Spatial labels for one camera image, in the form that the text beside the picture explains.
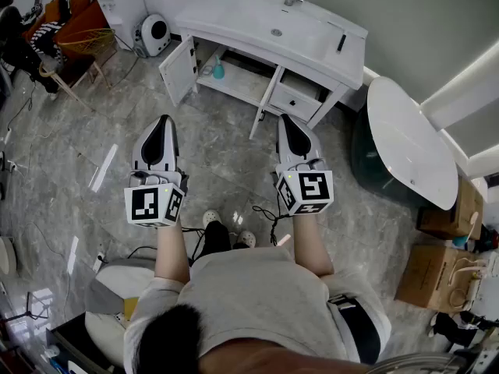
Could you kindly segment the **white cabinet drawer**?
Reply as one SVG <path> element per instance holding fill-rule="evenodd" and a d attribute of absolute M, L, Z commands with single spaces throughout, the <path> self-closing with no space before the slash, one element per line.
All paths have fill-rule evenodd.
<path fill-rule="evenodd" d="M 308 122 L 328 94 L 329 90 L 318 83 L 286 69 L 274 87 L 269 104 Z"/>

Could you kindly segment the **white vanity sink cabinet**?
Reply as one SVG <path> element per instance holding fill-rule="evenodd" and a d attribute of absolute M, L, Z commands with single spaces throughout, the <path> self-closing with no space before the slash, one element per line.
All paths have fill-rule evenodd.
<path fill-rule="evenodd" d="M 324 86 L 335 79 L 357 90 L 363 83 L 366 30 L 310 2 L 197 0 L 175 23 L 185 33 L 247 51 Z M 273 29 L 282 35 L 272 35 Z"/>

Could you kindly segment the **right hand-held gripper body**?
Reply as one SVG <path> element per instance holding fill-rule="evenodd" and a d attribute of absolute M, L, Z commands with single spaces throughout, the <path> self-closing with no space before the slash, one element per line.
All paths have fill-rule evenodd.
<path fill-rule="evenodd" d="M 276 166 L 276 189 L 288 214 L 319 214 L 334 202 L 332 171 L 323 158 Z"/>

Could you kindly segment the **striped cushion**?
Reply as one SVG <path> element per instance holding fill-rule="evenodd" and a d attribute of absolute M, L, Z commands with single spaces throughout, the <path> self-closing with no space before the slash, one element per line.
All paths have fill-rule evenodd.
<path fill-rule="evenodd" d="M 37 52 L 52 58 L 58 54 L 58 45 L 54 42 L 54 37 L 62 29 L 64 23 L 57 21 L 43 23 L 30 39 L 31 47 Z"/>

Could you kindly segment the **white freestanding bathtub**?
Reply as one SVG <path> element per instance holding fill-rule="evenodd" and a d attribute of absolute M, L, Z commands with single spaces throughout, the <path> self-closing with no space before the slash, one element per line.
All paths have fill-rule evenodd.
<path fill-rule="evenodd" d="M 412 98 L 379 76 L 352 130 L 351 169 L 378 196 L 414 207 L 450 210 L 458 195 L 451 151 Z"/>

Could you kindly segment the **black equipment pile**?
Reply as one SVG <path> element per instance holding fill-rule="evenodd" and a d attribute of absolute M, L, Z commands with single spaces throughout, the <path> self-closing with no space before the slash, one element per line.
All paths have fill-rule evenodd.
<path fill-rule="evenodd" d="M 461 311 L 453 316 L 438 312 L 430 320 L 428 337 L 440 334 L 452 344 L 467 348 L 478 330 L 488 331 L 499 327 L 499 319 L 490 321 L 482 316 L 476 316 L 469 311 Z"/>

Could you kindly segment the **person's grey t-shirt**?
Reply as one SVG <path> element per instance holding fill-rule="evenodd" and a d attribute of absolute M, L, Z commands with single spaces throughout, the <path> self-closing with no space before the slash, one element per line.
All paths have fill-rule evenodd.
<path fill-rule="evenodd" d="M 187 284 L 155 277 L 140 296 L 124 341 L 126 374 L 136 374 L 145 329 L 176 306 L 195 310 L 205 355 L 223 343 L 269 341 L 301 355 L 360 362 L 352 335 L 329 299 L 356 298 L 372 319 L 381 352 L 391 324 L 369 283 L 358 273 L 318 277 L 296 264 L 282 247 L 236 249 L 198 259 Z"/>

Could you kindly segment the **white bathroom vanity cabinet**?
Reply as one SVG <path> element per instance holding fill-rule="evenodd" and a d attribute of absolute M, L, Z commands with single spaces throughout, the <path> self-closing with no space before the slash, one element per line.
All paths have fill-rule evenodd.
<path fill-rule="evenodd" d="M 225 77 L 223 79 L 215 79 L 212 73 L 209 76 L 202 76 L 200 74 L 205 65 L 212 65 L 214 67 L 215 55 L 220 57 L 221 64 L 225 69 Z M 258 108 L 264 92 L 267 89 L 267 86 L 271 81 L 278 65 L 266 62 L 262 58 L 258 58 L 257 56 L 253 56 L 249 53 L 238 51 L 235 48 L 221 44 L 207 59 L 203 67 L 199 70 L 199 75 L 196 80 L 198 84 L 210 87 L 211 89 L 240 99 L 241 101 Z M 281 79 L 281 76 L 286 69 L 287 68 L 283 67 L 278 81 Z M 296 116 L 289 115 L 297 118 L 301 122 L 304 122 L 309 128 L 313 128 L 317 125 L 319 121 L 332 109 L 332 107 L 349 91 L 348 86 L 338 82 L 335 79 L 329 80 L 326 86 L 320 83 L 318 84 L 328 89 L 329 94 L 325 102 L 320 106 L 313 117 L 308 122 L 304 122 Z M 285 111 L 270 105 L 269 101 L 267 102 L 267 106 L 264 108 L 261 116 L 264 116 L 266 112 L 277 116 L 287 114 Z"/>

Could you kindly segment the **black waist bag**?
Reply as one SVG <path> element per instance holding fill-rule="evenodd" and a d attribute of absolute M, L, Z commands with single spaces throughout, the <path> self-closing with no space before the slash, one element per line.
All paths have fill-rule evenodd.
<path fill-rule="evenodd" d="M 356 298 L 338 295 L 330 298 L 329 303 L 338 308 L 348 327 L 361 363 L 374 364 L 381 351 L 379 333 L 366 310 Z"/>

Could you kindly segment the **person's left forearm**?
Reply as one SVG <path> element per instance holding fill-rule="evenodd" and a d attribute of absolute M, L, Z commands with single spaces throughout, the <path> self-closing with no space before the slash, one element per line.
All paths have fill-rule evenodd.
<path fill-rule="evenodd" d="M 180 221 L 175 226 L 157 229 L 154 275 L 181 284 L 187 284 L 190 280 L 189 260 Z"/>

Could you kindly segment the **white floor-standing appliance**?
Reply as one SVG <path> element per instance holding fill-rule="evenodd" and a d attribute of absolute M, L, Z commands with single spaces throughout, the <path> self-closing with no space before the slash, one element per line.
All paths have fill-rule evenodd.
<path fill-rule="evenodd" d="M 145 17 L 144 0 L 98 0 L 108 25 L 115 31 L 120 48 L 132 50 L 134 26 Z"/>

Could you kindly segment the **orange sofa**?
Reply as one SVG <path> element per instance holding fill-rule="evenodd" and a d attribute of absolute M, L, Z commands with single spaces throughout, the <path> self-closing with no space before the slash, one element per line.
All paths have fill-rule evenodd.
<path fill-rule="evenodd" d="M 108 28 L 108 21 L 104 17 L 97 0 L 52 0 L 44 6 L 41 16 L 34 23 L 27 26 L 22 36 L 30 45 L 30 39 L 34 32 L 43 23 L 54 21 L 65 24 L 54 37 L 56 44 L 61 37 L 81 30 Z M 69 59 L 76 59 L 81 56 L 71 51 L 62 50 L 58 46 L 58 54 L 54 59 L 66 62 Z"/>

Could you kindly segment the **white round floor object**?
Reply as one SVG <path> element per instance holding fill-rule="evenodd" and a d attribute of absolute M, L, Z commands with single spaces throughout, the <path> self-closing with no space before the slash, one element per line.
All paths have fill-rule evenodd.
<path fill-rule="evenodd" d="M 12 277 L 17 271 L 16 252 L 13 238 L 0 236 L 0 273 Z"/>

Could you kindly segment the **person's right forearm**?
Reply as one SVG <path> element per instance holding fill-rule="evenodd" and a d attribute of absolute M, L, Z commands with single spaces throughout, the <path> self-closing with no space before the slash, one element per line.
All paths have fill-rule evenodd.
<path fill-rule="evenodd" d="M 333 263 L 322 241 L 315 215 L 292 217 L 295 262 L 318 277 L 334 274 Z"/>

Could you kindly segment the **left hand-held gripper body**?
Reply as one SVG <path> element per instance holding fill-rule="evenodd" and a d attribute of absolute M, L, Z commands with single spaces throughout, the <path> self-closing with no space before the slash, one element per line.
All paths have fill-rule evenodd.
<path fill-rule="evenodd" d="M 176 225 L 186 196 L 187 178 L 176 160 L 157 165 L 134 161 L 129 186 L 124 189 L 127 221 L 144 228 Z"/>

